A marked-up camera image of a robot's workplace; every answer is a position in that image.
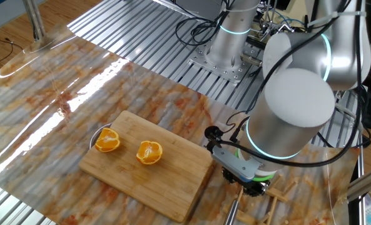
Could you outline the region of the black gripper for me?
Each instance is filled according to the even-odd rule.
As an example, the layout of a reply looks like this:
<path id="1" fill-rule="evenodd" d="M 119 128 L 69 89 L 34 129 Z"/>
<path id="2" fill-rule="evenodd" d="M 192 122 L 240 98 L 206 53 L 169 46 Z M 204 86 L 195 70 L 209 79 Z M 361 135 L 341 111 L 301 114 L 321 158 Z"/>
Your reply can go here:
<path id="1" fill-rule="evenodd" d="M 268 188 L 267 184 L 263 184 L 268 180 L 268 176 L 255 176 L 251 180 L 243 180 L 236 176 L 234 177 L 233 174 L 224 167 L 222 167 L 222 175 L 229 184 L 233 184 L 235 181 L 241 184 L 243 186 L 243 193 L 251 197 L 264 195 Z"/>

